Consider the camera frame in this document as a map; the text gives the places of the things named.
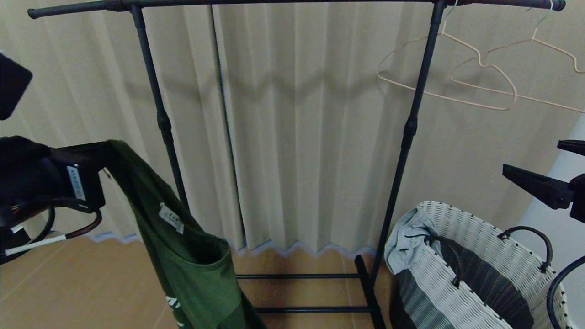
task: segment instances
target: laundry basket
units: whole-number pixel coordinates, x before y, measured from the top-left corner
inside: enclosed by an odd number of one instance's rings
[[[556,272],[550,267],[552,247],[544,234],[527,227],[502,232],[436,201],[420,203],[416,211],[431,219],[441,252],[433,250],[434,239],[427,238],[429,244],[422,246],[417,261],[397,274],[390,312],[394,328],[552,328],[546,294]],[[510,238],[519,229],[543,238],[545,261]],[[563,287],[554,301],[559,324],[571,328]]]

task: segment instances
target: clothes rack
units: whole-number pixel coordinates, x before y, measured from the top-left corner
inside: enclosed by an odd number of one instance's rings
[[[146,65],[146,71],[150,86],[152,89],[154,103],[157,111],[157,123],[166,146],[168,158],[173,170],[175,184],[181,202],[188,208],[187,194],[183,183],[183,177],[179,168],[177,153],[174,148],[173,136],[171,133],[171,122],[164,109],[163,99],[160,93],[160,87],[154,69],[152,53],[150,51],[146,25],[142,14],[143,8],[163,7],[163,6],[186,6],[186,5],[222,5],[222,4],[272,4],[272,3],[295,3],[295,2],[353,2],[354,0],[103,0],[95,2],[86,2],[80,4],[61,5],[39,9],[29,9],[28,14],[31,18],[37,19],[46,16],[56,16],[67,13],[91,12],[91,11],[115,11],[130,12],[134,20],[142,55]],[[372,323],[375,329],[385,329],[386,325],[381,315],[380,306],[374,294],[374,285],[378,275],[378,270],[382,261],[384,244],[388,237],[390,223],[394,214],[402,175],[406,166],[408,152],[412,145],[414,135],[417,132],[417,117],[421,106],[422,96],[425,89],[426,79],[429,74],[433,51],[437,40],[439,25],[444,9],[455,3],[454,0],[365,0],[368,2],[428,2],[433,3],[429,36],[426,41],[424,56],[422,59],[421,70],[418,76],[417,87],[412,101],[410,115],[404,125],[402,144],[398,164],[394,174],[392,189],[388,198],[388,206],[384,216],[384,224],[380,232],[380,240],[376,249],[376,256],[371,273],[368,273],[366,265],[361,256],[355,258],[357,273],[334,273],[334,274],[246,274],[237,275],[238,279],[360,279],[363,293],[366,299],[366,306],[339,306],[339,307],[262,307],[258,308],[259,313],[370,313]],[[564,0],[460,0],[459,5],[468,4],[492,4],[520,6],[526,8],[542,8],[561,11],[565,7]]]

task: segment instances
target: wire hanger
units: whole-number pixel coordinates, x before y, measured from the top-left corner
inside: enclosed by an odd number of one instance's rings
[[[451,40],[453,40],[453,41],[455,41],[455,42],[457,42],[457,43],[459,43],[459,44],[462,44],[462,45],[464,45],[465,47],[467,47],[467,48],[469,48],[469,49],[473,50],[473,51],[474,51],[474,52],[477,54],[477,57],[475,57],[475,58],[473,58],[473,59],[477,59],[477,65],[479,65],[481,68],[493,68],[493,69],[495,69],[496,71],[498,71],[498,72],[499,72],[499,73],[500,73],[500,74],[501,74],[501,75],[502,75],[502,76],[503,76],[503,77],[506,79],[506,81],[508,82],[508,84],[509,84],[509,85],[510,85],[510,87],[512,88],[512,93],[508,93],[508,92],[506,93],[506,94],[508,94],[508,95],[512,95],[512,96],[513,96],[512,102],[511,102],[511,103],[508,105],[508,107],[505,107],[505,108],[503,108],[503,107],[494,107],[494,106],[491,106],[491,105],[479,104],[479,103],[470,102],[470,101],[458,100],[458,99],[455,99],[455,98],[451,98],[451,97],[447,97],[447,96],[443,96],[443,95],[435,94],[435,93],[432,93],[432,92],[429,92],[429,91],[424,91],[424,93],[425,93],[425,94],[427,94],[427,95],[431,95],[431,96],[435,96],[435,97],[442,98],[442,99],[444,99],[444,100],[454,101],[454,102],[458,102],[458,103],[462,103],[462,104],[467,104],[467,105],[472,105],[472,106],[477,106],[477,107],[481,107],[481,108],[487,108],[487,109],[494,109],[494,110],[498,110],[498,111],[508,111],[508,110],[509,110],[510,108],[512,108],[512,107],[514,106],[514,104],[516,103],[516,100],[517,100],[517,94],[518,94],[518,93],[516,92],[516,86],[514,85],[514,83],[512,83],[512,81],[510,80],[510,78],[508,78],[508,76],[507,76],[507,75],[506,75],[506,74],[505,74],[505,73],[502,71],[502,69],[500,69],[499,67],[497,67],[497,66],[495,66],[495,65],[484,65],[484,64],[481,62],[481,53],[480,53],[480,51],[479,51],[479,50],[477,50],[475,47],[473,47],[472,45],[470,45],[470,44],[468,44],[468,43],[466,43],[466,42],[464,42],[464,41],[462,41],[462,40],[459,40],[459,39],[455,38],[454,36],[452,36],[452,35],[450,35],[450,34],[447,34],[447,33],[445,33],[445,26],[447,25],[447,18],[448,18],[448,17],[449,17],[449,15],[450,15],[450,14],[451,14],[451,13],[452,13],[454,10],[455,10],[455,7],[457,6],[457,3],[458,3],[458,2],[459,2],[459,0],[456,0],[456,1],[455,1],[455,4],[454,4],[453,8],[452,8],[452,9],[451,9],[451,10],[450,10],[450,11],[447,13],[447,15],[445,16],[444,23],[443,23],[443,28],[442,28],[441,32],[439,33],[439,36],[444,36],[444,37],[447,37],[447,38],[449,38],[449,39],[451,39]],[[393,51],[391,51],[391,52],[390,52],[388,55],[386,55],[386,57],[384,57],[384,59],[382,59],[382,61],[381,61],[381,62],[380,62],[380,64],[378,65],[378,70],[377,70],[377,73],[376,73],[376,75],[378,76],[378,78],[380,78],[380,79],[382,79],[382,80],[384,80],[384,81],[388,81],[389,83],[392,83],[392,84],[395,84],[395,85],[399,85],[400,87],[403,87],[403,88],[407,88],[407,89],[410,89],[410,90],[415,90],[415,88],[414,88],[414,87],[410,87],[410,86],[408,86],[408,85],[401,84],[401,83],[399,83],[398,81],[390,80],[389,78],[385,78],[385,77],[381,76],[381,75],[380,75],[380,71],[381,71],[381,67],[382,67],[382,65],[384,64],[384,62],[385,62],[385,61],[386,61],[386,60],[387,60],[387,59],[388,59],[388,58],[389,58],[389,57],[390,57],[392,54],[394,54],[394,53],[400,53],[400,52],[401,52],[401,51],[403,51],[403,50],[404,50],[404,48],[405,48],[406,46],[408,46],[409,44],[411,44],[411,43],[413,43],[413,42],[416,42],[416,41],[424,40],[424,39],[427,39],[427,38],[428,38],[428,36],[425,36],[425,37],[420,37],[420,38],[418,38],[418,39],[414,39],[414,40],[411,40],[411,41],[409,41],[409,42],[406,42],[406,43],[405,43],[405,44],[403,44],[403,45],[402,45],[400,48],[394,49],[394,50],[393,50]]]
[[[538,39],[536,39],[536,37],[535,37],[535,36],[536,36],[536,31],[538,30],[538,26],[539,26],[539,25],[540,25],[540,24],[541,24],[541,23],[542,23],[542,22],[543,22],[543,21],[544,21],[544,20],[545,20],[545,19],[546,19],[546,18],[547,18],[549,15],[550,15],[550,13],[552,12],[552,8],[553,8],[553,2],[552,2],[552,0],[550,0],[550,10],[549,10],[549,11],[546,13],[546,15],[545,15],[543,18],[541,18],[541,19],[538,21],[538,23],[536,24],[536,27],[534,28],[534,32],[532,33],[532,37],[531,37],[530,39],[526,39],[526,40],[520,40],[520,41],[516,41],[516,42],[510,43],[510,44],[507,44],[507,45],[505,45],[505,46],[500,46],[500,47],[494,48],[494,49],[492,49],[492,50],[490,50],[489,52],[487,52],[487,53],[486,53],[486,57],[488,57],[490,53],[492,53],[492,52],[494,52],[494,51],[496,51],[496,50],[500,50],[500,49],[503,49],[503,48],[508,48],[508,47],[515,46],[515,45],[517,45],[517,44],[521,44],[521,43],[526,43],[526,42],[535,42],[535,43],[537,43],[537,44],[541,44],[541,45],[543,45],[543,46],[545,46],[545,47],[551,48],[551,49],[553,49],[553,50],[556,50],[556,51],[558,51],[558,52],[560,52],[560,53],[563,53],[563,54],[565,54],[565,55],[569,56],[569,57],[570,57],[570,58],[573,60],[573,70],[574,70],[576,73],[579,73],[579,74],[583,74],[583,73],[585,73],[585,70],[584,70],[584,71],[580,71],[580,70],[579,70],[579,68],[577,67],[577,57],[575,57],[573,54],[571,54],[571,53],[567,52],[567,51],[566,51],[566,50],[564,50],[564,49],[561,49],[561,48],[558,48],[558,47],[556,47],[556,46],[553,46],[552,44],[549,44],[549,43],[546,43],[546,42],[544,42],[544,41],[541,41],[541,40],[538,40]],[[497,92],[497,93],[499,93],[499,94],[513,95],[513,94],[512,94],[512,93],[510,93],[510,92],[506,92],[506,91],[502,91],[502,90],[495,90],[495,89],[492,89],[492,88],[487,88],[487,87],[481,87],[481,86],[479,86],[479,85],[474,85],[474,84],[470,84],[470,83],[465,83],[465,82],[463,82],[463,81],[460,81],[460,80],[457,80],[457,79],[453,78],[453,75],[455,74],[455,71],[457,71],[459,68],[461,68],[461,67],[462,67],[462,66],[464,66],[465,64],[469,63],[470,61],[473,61],[474,59],[475,59],[475,58],[468,59],[468,60],[466,60],[466,61],[462,62],[461,64],[457,65],[457,66],[456,66],[456,67],[453,69],[453,71],[451,71],[450,79],[451,79],[453,82],[456,82],[456,83],[458,83],[458,84],[463,84],[463,85],[466,85],[466,86],[468,86],[468,87],[478,88],[478,89],[481,89],[481,90],[486,90],[486,91]],[[549,102],[549,101],[545,101],[545,100],[539,100],[539,99],[537,99],[537,98],[533,98],[533,97],[529,97],[529,96],[523,96],[523,95],[517,95],[517,96],[518,96],[518,97],[520,97],[520,98],[523,98],[523,99],[525,99],[525,100],[531,100],[531,101],[535,101],[535,102],[539,102],[539,103],[543,103],[543,104],[547,104],[547,105],[552,105],[552,106],[556,106],[556,107],[560,107],[560,108],[564,108],[564,109],[569,109],[569,110],[571,110],[571,111],[575,111],[575,112],[579,112],[579,113],[585,113],[585,111],[584,111],[584,110],[582,110],[582,109],[573,108],[573,107],[568,107],[568,106],[565,106],[565,105],[562,105],[562,104],[557,104],[557,103],[553,103],[553,102]]]

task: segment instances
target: clothes rack base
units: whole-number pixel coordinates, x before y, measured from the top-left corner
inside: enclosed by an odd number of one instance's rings
[[[157,123],[159,130],[163,137],[163,142],[167,148],[168,158],[173,170],[173,177],[179,194],[181,202],[189,208],[187,201],[187,194],[185,192],[183,177],[179,168],[177,153],[174,148],[173,135],[171,133],[171,121],[164,109],[163,99],[160,93],[159,82],[154,69],[152,53],[150,51],[148,36],[146,34],[146,24],[142,14],[143,8],[148,7],[162,7],[162,6],[184,6],[184,5],[222,5],[222,4],[260,4],[260,3],[291,3],[291,2],[352,2],[353,0],[104,0],[96,2],[86,2],[72,5],[54,6],[40,9],[29,9],[28,14],[31,18],[41,18],[45,16],[55,16],[67,13],[90,12],[90,11],[115,11],[115,12],[130,12],[134,19],[138,38],[140,40],[140,47],[142,49],[142,56],[146,71],[152,89],[154,103],[157,111]],[[424,93],[426,79],[431,67],[431,60],[435,43],[437,40],[439,25],[443,11],[448,5],[453,5],[454,0],[366,0],[374,2],[429,2],[433,3],[433,11],[431,16],[431,26],[429,29],[429,36],[426,41],[425,53],[423,56],[421,70],[418,76],[417,87],[412,101],[410,115],[404,126],[404,136],[402,138],[400,155],[398,157],[398,165],[394,175],[390,197],[388,199],[388,206],[384,216],[384,224],[380,233],[380,239],[376,249],[376,256],[374,258],[374,265],[371,273],[368,273],[366,265],[361,256],[355,258],[355,265],[357,273],[333,273],[333,274],[244,274],[237,275],[238,279],[359,279],[362,284],[363,293],[367,305],[365,306],[337,306],[337,307],[261,307],[257,308],[259,313],[369,313],[375,329],[386,329],[384,320],[381,315],[381,308],[378,305],[376,294],[374,293],[374,285],[380,269],[382,255],[384,251],[384,243],[388,237],[390,223],[394,214],[394,207],[398,198],[398,191],[402,182],[402,175],[406,167],[408,152],[412,145],[414,135],[417,132],[417,117],[421,106],[422,96]],[[552,3],[552,9],[561,11],[565,7],[564,0],[460,0],[460,5],[464,4],[494,4],[494,5],[508,5],[521,6],[527,8],[543,8],[549,9]]]

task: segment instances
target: black basket handle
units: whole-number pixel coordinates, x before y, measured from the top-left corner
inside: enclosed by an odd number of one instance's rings
[[[534,228],[529,227],[529,226],[516,226],[516,227],[509,228],[509,229],[505,230],[504,232],[500,233],[498,235],[498,238],[500,238],[502,240],[508,239],[510,237],[510,233],[515,232],[515,231],[520,231],[522,229],[536,233],[539,237],[541,237],[545,241],[546,261],[542,262],[542,265],[539,269],[541,270],[542,273],[546,273],[546,268],[548,268],[550,266],[550,263],[552,262],[552,244],[550,243],[549,238],[543,232],[540,232],[537,229],[534,229]]]
[[[457,288],[459,288],[459,283],[461,282],[461,268],[463,268],[461,266],[461,259],[459,258],[459,254],[455,251],[455,248],[453,247],[453,245],[451,244],[451,240],[444,238],[444,237],[439,237],[437,235],[427,235],[425,238],[425,242],[429,241],[429,242],[433,242],[434,240],[439,241],[442,244],[445,244],[447,246],[447,248],[449,248],[451,250],[451,252],[453,253],[453,256],[455,257],[455,263],[456,263],[456,267],[457,267],[457,272],[455,272],[455,278],[453,279],[453,285],[456,286]]]

